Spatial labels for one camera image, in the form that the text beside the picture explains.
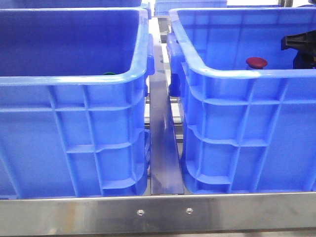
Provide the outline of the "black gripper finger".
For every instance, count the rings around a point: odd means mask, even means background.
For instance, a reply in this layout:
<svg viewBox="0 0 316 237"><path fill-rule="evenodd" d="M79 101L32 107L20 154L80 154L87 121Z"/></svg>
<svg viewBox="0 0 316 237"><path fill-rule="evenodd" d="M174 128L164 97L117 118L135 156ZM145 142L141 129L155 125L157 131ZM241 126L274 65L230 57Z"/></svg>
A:
<svg viewBox="0 0 316 237"><path fill-rule="evenodd" d="M315 69L316 57L302 52L297 52L293 59L293 69Z"/></svg>
<svg viewBox="0 0 316 237"><path fill-rule="evenodd" d="M296 35L284 36L281 40L281 50L296 49L298 51L316 50L316 32L309 31Z"/></svg>

